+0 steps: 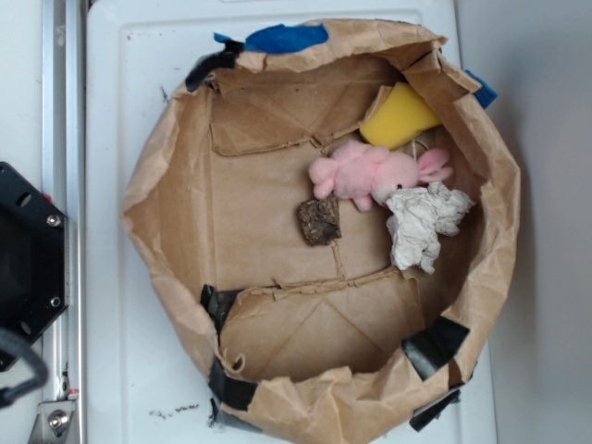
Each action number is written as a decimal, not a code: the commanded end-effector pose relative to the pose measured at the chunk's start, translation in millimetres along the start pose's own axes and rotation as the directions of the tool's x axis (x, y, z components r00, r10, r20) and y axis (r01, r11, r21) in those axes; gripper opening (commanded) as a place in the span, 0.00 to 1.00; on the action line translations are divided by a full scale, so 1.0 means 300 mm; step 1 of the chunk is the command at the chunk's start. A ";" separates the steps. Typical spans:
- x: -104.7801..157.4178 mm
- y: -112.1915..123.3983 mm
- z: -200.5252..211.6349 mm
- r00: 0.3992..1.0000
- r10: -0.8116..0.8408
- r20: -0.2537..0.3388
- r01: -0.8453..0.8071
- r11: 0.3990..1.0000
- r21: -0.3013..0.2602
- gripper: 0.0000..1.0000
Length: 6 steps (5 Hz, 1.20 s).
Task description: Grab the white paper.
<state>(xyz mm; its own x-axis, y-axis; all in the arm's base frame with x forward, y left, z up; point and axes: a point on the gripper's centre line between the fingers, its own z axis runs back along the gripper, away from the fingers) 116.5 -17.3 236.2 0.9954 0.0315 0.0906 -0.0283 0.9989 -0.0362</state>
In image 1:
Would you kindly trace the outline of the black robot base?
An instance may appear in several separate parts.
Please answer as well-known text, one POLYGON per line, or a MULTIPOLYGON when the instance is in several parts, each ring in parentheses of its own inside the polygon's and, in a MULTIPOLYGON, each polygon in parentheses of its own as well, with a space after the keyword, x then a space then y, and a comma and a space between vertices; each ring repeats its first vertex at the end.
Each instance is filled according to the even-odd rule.
POLYGON ((34 344, 64 312, 67 217, 1 164, 1 327, 34 344))

